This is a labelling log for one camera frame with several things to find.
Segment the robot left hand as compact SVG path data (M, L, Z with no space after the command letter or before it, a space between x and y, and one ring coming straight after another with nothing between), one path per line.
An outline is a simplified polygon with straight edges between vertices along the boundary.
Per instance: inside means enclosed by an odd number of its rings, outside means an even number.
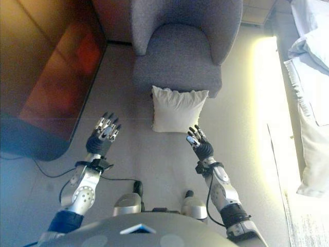
M90 154L106 156L112 143L119 134L121 125L114 113L105 112L97 121L92 134L87 140L86 150Z

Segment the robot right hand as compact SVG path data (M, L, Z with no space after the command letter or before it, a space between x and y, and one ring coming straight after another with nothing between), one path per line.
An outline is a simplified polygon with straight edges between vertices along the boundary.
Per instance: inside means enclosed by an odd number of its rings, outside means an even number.
M189 127L187 134L186 141L190 144L200 162L213 157L213 147L198 125Z

